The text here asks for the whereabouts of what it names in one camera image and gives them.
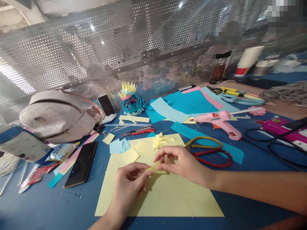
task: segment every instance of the phone screen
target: phone screen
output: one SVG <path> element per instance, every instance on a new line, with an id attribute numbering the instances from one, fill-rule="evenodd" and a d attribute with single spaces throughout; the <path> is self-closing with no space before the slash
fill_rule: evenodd
<path id="1" fill-rule="evenodd" d="M 115 110 L 111 104 L 111 101 L 108 97 L 108 95 L 103 95 L 101 97 L 98 97 L 98 101 L 101 105 L 101 108 L 105 112 L 106 116 L 110 116 L 111 114 L 115 114 Z"/>
<path id="2" fill-rule="evenodd" d="M 91 142 L 82 146 L 64 188 L 70 188 L 87 181 L 96 153 L 98 142 Z"/>

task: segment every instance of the backpack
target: backpack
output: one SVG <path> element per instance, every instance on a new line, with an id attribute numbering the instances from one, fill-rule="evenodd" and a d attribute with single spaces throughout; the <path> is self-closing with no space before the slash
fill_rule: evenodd
<path id="1" fill-rule="evenodd" d="M 84 110 L 78 98 L 92 106 Z M 33 95 L 19 115 L 24 126 L 51 144 L 63 144 L 93 135 L 96 133 L 93 130 L 95 124 L 101 125 L 103 117 L 96 103 L 61 88 Z"/>

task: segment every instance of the red box cutter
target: red box cutter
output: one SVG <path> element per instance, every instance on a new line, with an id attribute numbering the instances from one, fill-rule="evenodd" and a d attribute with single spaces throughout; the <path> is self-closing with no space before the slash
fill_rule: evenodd
<path id="1" fill-rule="evenodd" d="M 135 130 L 131 130 L 127 133 L 124 133 L 121 135 L 121 137 L 123 136 L 129 136 L 129 135 L 138 135 L 138 134 L 142 134 L 142 133 L 154 133 L 154 128 L 151 127 L 151 126 L 146 126 L 146 127 L 143 127 L 143 128 L 139 128 L 139 129 L 135 129 Z"/>

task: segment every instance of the hand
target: hand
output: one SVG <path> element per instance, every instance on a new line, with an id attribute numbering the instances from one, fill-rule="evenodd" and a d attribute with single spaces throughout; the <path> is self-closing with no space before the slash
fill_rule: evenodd
<path id="1" fill-rule="evenodd" d="M 152 172 L 144 172 L 148 168 L 150 166 L 146 164 L 134 162 L 117 170 L 113 196 L 109 206 L 111 211 L 115 211 L 114 215 L 120 213 L 126 218 L 137 194 L 141 196 L 142 191 L 146 191 L 145 183 L 153 174 Z"/>
<path id="2" fill-rule="evenodd" d="M 164 163 L 164 157 L 178 160 L 176 164 Z M 210 188 L 215 180 L 215 170 L 211 170 L 196 160 L 183 146 L 163 146 L 155 155 L 154 162 L 160 161 L 158 170 L 165 170 L 170 173 L 178 174 L 187 180 Z"/>

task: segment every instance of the pink glue gun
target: pink glue gun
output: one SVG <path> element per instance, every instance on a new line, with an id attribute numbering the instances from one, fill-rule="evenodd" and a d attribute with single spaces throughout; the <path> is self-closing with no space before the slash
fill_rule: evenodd
<path id="1" fill-rule="evenodd" d="M 259 110 L 259 109 L 262 109 L 262 107 L 257 107 L 253 109 L 247 109 L 247 110 L 240 110 L 240 111 L 230 112 L 230 113 L 228 111 L 220 111 L 218 114 L 207 113 L 204 115 L 197 116 L 192 120 L 199 122 L 199 123 L 203 123 L 203 122 L 212 123 L 214 128 L 222 128 L 228 133 L 230 139 L 234 141 L 238 141 L 242 138 L 242 134 L 235 127 L 233 127 L 231 124 L 227 122 L 231 117 L 230 115 L 238 114 L 238 113 L 245 113 L 245 112 Z"/>

